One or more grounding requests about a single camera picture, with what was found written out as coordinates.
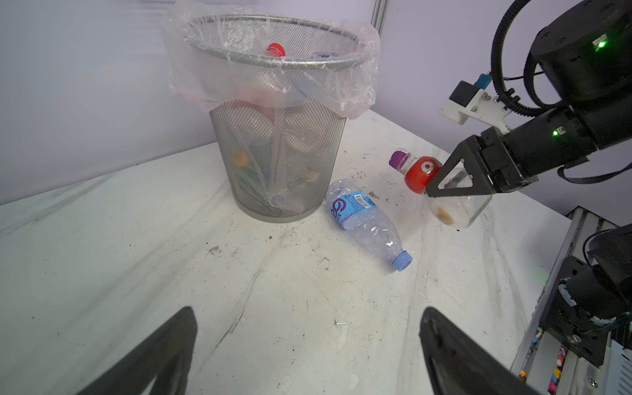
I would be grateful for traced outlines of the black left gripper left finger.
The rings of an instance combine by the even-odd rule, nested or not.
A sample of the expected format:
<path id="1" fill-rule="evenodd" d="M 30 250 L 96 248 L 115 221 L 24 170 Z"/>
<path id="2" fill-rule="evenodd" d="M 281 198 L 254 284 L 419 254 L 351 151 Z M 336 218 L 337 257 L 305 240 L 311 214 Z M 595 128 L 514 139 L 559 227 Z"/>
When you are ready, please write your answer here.
<path id="1" fill-rule="evenodd" d="M 80 394 L 184 394 L 198 323 L 185 306 Z"/>

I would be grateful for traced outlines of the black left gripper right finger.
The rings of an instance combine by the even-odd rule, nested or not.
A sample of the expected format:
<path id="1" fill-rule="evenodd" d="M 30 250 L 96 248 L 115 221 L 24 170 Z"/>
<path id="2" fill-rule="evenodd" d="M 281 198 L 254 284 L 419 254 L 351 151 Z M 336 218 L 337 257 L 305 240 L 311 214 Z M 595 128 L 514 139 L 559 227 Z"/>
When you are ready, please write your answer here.
<path id="1" fill-rule="evenodd" d="M 438 309 L 421 317 L 419 337 L 435 394 L 534 394 Z"/>

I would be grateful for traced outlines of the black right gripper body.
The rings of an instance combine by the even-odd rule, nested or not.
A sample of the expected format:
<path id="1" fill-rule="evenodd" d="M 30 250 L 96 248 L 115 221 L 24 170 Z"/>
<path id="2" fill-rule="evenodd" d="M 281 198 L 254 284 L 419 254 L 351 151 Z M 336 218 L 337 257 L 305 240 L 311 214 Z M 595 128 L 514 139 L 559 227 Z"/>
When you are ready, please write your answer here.
<path id="1" fill-rule="evenodd" d="M 474 138 L 473 191 L 510 193 L 553 169 L 571 184 L 598 184 L 630 171 L 631 166 L 583 178 L 568 177 L 565 170 L 630 139 L 631 112 L 622 105 L 549 110 L 506 135 L 490 128 Z"/>

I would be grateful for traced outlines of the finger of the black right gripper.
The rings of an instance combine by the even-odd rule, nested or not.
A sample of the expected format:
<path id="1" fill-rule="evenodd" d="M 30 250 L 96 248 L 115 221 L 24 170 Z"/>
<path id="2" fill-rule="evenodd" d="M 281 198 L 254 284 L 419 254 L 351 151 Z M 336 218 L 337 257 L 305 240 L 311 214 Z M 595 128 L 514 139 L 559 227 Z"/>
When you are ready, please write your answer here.
<path id="1" fill-rule="evenodd" d="M 459 143 L 439 173 L 426 186 L 431 198 L 492 195 L 494 185 L 482 159 L 477 137 Z"/>

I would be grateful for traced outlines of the red label bottle purple cap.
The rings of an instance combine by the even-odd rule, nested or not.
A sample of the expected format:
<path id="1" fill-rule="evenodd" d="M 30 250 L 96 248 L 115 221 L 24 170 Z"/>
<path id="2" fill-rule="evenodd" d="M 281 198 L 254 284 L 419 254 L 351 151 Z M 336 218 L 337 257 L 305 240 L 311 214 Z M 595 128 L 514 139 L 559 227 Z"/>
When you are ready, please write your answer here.
<path id="1" fill-rule="evenodd" d="M 396 150 L 388 164 L 404 175 L 405 184 L 415 194 L 424 194 L 431 180 L 443 165 L 432 156 L 413 156 L 409 151 Z"/>

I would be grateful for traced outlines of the clear brownish crushed bottle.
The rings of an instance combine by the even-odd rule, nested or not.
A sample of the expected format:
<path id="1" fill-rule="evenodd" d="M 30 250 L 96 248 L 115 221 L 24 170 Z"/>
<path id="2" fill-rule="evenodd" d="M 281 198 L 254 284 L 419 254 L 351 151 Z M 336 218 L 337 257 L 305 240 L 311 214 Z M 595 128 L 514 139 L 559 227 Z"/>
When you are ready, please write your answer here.
<path id="1" fill-rule="evenodd" d="M 441 189 L 463 189 L 472 186 L 472 176 L 462 166 L 452 169 L 449 176 L 439 184 Z M 427 205 L 434 217 L 444 225 L 465 229 L 472 225 L 491 200 L 491 195 L 428 197 Z"/>

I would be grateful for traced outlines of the large clear bottle light-blue label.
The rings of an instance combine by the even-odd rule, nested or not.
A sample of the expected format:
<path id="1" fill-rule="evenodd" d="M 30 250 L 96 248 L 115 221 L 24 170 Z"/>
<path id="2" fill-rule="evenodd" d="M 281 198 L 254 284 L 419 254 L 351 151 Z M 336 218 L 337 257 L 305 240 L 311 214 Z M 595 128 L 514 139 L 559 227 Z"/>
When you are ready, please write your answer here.
<path id="1" fill-rule="evenodd" d="M 327 210 L 367 253 L 401 272 L 413 261 L 388 216 L 350 179 L 334 181 L 327 190 Z"/>

